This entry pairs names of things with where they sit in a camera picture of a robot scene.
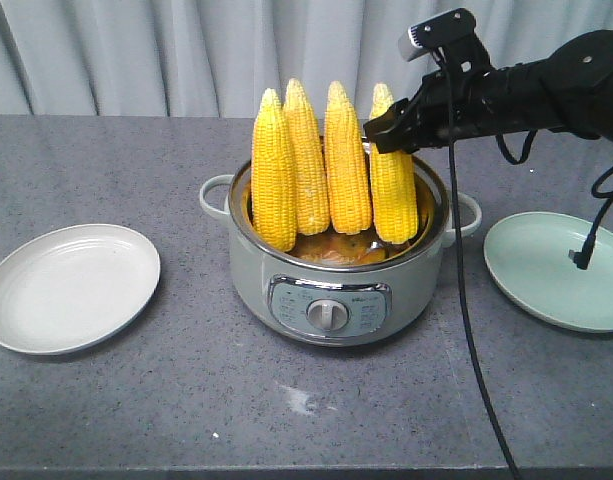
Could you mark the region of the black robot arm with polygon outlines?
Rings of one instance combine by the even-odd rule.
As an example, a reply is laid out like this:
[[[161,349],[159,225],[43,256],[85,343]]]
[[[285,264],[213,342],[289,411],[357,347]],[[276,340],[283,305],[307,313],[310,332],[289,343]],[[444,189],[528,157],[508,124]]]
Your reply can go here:
[[[501,69],[475,35],[435,54],[442,65],[413,98],[365,124],[380,152],[542,129],[613,142],[613,30],[580,35],[545,59]]]

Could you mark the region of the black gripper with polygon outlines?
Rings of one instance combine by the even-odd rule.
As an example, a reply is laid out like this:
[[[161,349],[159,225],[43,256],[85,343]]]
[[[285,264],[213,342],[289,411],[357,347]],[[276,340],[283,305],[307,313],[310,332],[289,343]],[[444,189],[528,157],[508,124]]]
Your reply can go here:
[[[403,98],[394,102],[383,114],[367,121],[364,132],[375,135],[373,143],[381,154],[444,147],[449,133],[457,140],[513,133],[516,120],[505,104],[509,73],[498,69],[477,74],[452,100],[446,75],[439,71],[429,74],[411,101]],[[412,125],[398,131],[407,125],[410,103]]]

